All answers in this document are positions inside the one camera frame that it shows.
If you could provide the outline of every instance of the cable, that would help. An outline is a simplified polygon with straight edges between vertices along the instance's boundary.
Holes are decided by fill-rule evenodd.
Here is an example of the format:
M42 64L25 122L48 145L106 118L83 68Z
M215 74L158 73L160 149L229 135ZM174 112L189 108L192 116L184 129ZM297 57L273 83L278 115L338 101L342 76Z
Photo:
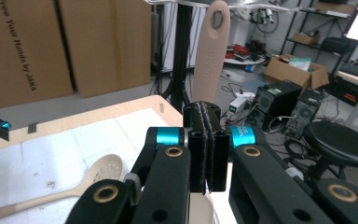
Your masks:
M220 116L220 119L222 119L222 118L226 117L226 116L227 116L227 112L228 112L228 110L226 110L226 111L223 113L223 115L222 115L222 116Z
M321 120L331 120L331 119L336 119L340 114L341 114L341 112L340 112L340 110L339 110L339 100L338 100L338 98L335 98L335 99L327 99L328 98L328 96L327 97L325 97L324 99L323 99L323 103L326 103L326 102L330 102L330 101L336 101L336 110L337 110L337 113L335 114L335 116L333 116L333 117L331 117L331 118L329 118L329 117L327 117L326 116L326 109L327 109L327 106L328 106L328 104L322 104L322 108L320 109L321 111L322 111L322 118L321 118Z
M248 123L249 123L249 121L248 121L247 119L248 119L249 115L251 115L251 113L252 113L257 107L258 107L258 103L254 104L254 105L252 106L252 108L249 110L248 114L247 114L245 117L239 119L239 120L236 122L236 124L240 123L241 121L243 121L243 124L242 124L242 125L244 125L245 122L248 122Z
M240 92L243 92L243 90L241 89L242 85L239 85L237 83L228 83L228 87L227 86L221 86L220 89L222 89L222 91L227 91L227 92L231 92L231 94L234 96L234 98L237 98L237 95L235 95L235 91L232 88L231 85L235 85L235 86L239 86L240 87Z
M292 157L291 159L292 159L292 161L286 160L286 162L290 162L290 163L292 163L293 165L295 165L295 164L293 163L294 160L310 160L310 161L313 161L313 162L318 162L317 159L312 158L312 157L309 157L309 156L304 156L304 157L300 157L300 158ZM311 167L311 165L306 165L306 164L301 163L301 162L299 162L299 161L295 161L295 162L297 163L297 165L302 165L303 167L306 167L306 168L307 168L307 170L306 170L305 172L303 172L304 174L306 174L306 173L308 172L309 168ZM332 173L336 178L339 178L339 173L337 173L331 166L328 166L328 167L327 167L327 170L330 171L330 173Z
M301 153L296 153L294 150L290 148L292 144L298 144L301 148ZM294 138L290 138L284 142L284 147L286 148L287 152L292 156L306 156L308 155L308 150L305 145L301 144L299 141L295 140Z
M275 132L278 132L277 130L274 130L274 131L272 131L272 129L271 129L271 125L272 125L272 123L275 121L275 120L280 120L280 121L282 121L282 119L295 119L296 118L296 116L293 116L293 117L290 117L290 116L279 116L279 117L276 117L276 118L274 118L274 119L272 119L270 122L269 122L269 124L268 124L268 130L269 130L269 133L275 133Z
M236 112L234 115L239 115L239 114L241 114L241 113L243 113L244 111L246 111L247 109L243 109L242 111L239 111L239 112ZM241 121L243 121L245 118L247 117L247 115L245 116L245 117L243 117L243 118L241 118L241 119L237 119L237 120L234 120L234 121L232 121L232 120L230 120L230 119L227 119L226 120L226 122L225 122L225 124L226 124L226 126L228 126L228 125L238 125Z

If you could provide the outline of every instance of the wooden spoon handle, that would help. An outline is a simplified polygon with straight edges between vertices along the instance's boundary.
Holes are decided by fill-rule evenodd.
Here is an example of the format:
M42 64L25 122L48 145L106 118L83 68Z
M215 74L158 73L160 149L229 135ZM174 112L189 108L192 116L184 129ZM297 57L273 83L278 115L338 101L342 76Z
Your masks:
M194 68L193 102L213 103L226 57L230 14L224 1L214 1L202 22Z
M78 195L78 191L76 189L68 189L62 192L31 199L25 202L13 203L7 206L0 207L0 218L10 216L28 208L36 207L43 203L50 203L59 199L74 196L80 196Z

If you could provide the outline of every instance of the black stool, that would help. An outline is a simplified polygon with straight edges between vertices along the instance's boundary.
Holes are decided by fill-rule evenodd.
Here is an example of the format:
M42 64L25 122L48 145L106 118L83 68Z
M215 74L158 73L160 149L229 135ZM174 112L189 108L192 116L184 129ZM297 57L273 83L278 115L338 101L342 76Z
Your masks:
M311 183L320 179L332 164L340 170L345 166L358 167L358 132L337 123L320 121L308 124L303 136L311 150L320 155L305 174Z

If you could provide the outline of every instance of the cardboard box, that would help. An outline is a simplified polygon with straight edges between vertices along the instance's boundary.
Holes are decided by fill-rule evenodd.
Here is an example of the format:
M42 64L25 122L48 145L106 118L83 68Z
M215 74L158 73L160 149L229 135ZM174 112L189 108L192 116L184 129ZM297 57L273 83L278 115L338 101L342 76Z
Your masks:
M53 1L0 1L0 107L70 94Z
M302 44L312 45L318 43L319 39L321 38L320 35L316 36L308 36L304 33L296 33L293 36L293 40Z
M139 0L59 0L82 97L150 82L150 5Z
M335 11L335 12L348 14L350 16L353 15L354 11L356 10L356 6L353 5L322 3L322 2L316 2L313 7L323 12Z
M310 64L312 72L304 71L289 65L289 59L294 57L290 54L273 57L265 70L266 79L269 82L277 80L290 80L300 85L303 90L306 88L317 89L329 83L327 68L317 63Z

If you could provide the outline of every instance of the round stool seat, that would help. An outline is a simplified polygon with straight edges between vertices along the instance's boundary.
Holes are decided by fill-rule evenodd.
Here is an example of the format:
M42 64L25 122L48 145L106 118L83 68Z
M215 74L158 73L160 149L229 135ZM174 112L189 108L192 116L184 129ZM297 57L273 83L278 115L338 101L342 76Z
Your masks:
M308 124L303 136L314 151L333 164L358 167L358 132L321 121Z

